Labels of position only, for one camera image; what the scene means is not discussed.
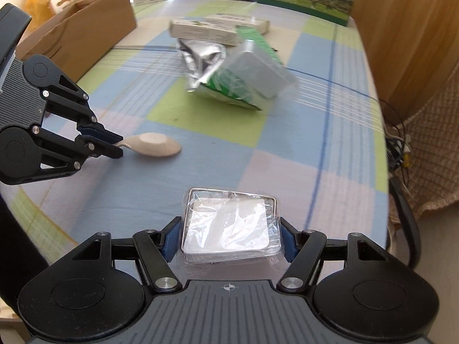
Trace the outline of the clear metal tin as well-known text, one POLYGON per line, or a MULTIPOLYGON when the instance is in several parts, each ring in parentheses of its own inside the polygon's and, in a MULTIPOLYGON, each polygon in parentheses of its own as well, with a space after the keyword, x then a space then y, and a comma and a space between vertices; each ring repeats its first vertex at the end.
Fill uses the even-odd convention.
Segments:
POLYGON ((180 251, 191 265, 272 259, 283 250, 273 196, 194 187, 182 223, 180 251))

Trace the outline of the white ointment box with bird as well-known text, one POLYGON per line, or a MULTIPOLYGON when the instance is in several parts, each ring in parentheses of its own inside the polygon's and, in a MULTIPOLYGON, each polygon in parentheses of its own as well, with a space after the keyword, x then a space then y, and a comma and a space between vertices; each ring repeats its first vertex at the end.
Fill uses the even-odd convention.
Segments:
POLYGON ((177 39, 208 41, 232 47, 243 41, 231 26, 189 19, 171 19, 169 33, 177 39))

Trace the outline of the green white spray box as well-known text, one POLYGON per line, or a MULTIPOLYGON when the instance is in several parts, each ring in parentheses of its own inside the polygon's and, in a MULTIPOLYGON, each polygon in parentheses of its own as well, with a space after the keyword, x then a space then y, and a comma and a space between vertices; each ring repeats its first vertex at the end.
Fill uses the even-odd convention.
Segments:
POLYGON ((262 34, 238 26, 242 42, 199 79, 195 93, 222 103, 263 111, 296 87, 295 77, 281 63, 262 34))

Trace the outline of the open brown cardboard box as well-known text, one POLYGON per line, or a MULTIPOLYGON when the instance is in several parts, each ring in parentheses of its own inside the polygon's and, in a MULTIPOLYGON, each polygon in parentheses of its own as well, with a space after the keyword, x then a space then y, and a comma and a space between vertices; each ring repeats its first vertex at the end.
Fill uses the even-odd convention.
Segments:
POLYGON ((22 39, 16 56, 45 55, 78 82, 136 26, 130 0, 80 0, 22 39))

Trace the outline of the checkered plastic tablecloth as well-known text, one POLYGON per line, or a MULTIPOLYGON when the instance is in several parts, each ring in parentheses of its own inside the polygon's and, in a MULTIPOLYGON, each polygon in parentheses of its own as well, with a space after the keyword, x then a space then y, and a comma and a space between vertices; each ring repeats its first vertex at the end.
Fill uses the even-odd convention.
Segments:
POLYGON ((135 9, 137 28, 80 80, 99 120, 118 134, 157 132, 179 155, 90 159, 68 178, 3 185, 1 194, 45 259, 97 231, 127 238, 182 212, 191 187, 274 196, 297 228, 331 238, 352 231, 386 242, 384 128, 354 23, 340 26, 270 5, 177 0, 135 9), (266 40, 297 78, 298 94, 257 113, 185 89, 175 18, 215 13, 271 23, 266 40))

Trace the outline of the silver foil bag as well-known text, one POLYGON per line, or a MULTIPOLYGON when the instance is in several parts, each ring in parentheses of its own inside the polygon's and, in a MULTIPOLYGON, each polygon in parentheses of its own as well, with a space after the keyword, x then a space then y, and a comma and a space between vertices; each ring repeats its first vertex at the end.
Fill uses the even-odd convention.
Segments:
POLYGON ((183 59, 190 92, 205 85, 226 58, 224 45, 208 41, 178 39, 177 50, 183 59))

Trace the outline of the brown quilted chair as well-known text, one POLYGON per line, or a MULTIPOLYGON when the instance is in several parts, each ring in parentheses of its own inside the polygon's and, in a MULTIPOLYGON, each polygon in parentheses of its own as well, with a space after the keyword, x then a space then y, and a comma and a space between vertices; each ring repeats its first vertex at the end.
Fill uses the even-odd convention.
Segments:
POLYGON ((418 220, 458 202, 458 73, 404 125, 411 137, 405 195, 418 220))

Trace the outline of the white barcode medicine box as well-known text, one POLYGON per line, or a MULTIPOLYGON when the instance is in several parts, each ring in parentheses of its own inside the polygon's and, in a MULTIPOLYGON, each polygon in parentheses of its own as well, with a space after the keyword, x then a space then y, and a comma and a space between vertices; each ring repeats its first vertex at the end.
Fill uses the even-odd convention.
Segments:
POLYGON ((204 21, 223 26, 237 28, 238 26, 246 26, 256 29, 260 34, 264 35, 270 30, 270 21, 266 19, 258 19, 248 15, 231 15, 231 14, 212 14, 207 15, 204 21))

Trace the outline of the brown curtain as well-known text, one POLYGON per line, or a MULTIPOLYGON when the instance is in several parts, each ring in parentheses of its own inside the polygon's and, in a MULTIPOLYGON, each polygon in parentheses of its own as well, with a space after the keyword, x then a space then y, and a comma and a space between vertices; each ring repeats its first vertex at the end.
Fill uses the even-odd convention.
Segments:
POLYGON ((407 119, 458 64, 458 0, 355 0, 377 95, 407 119))

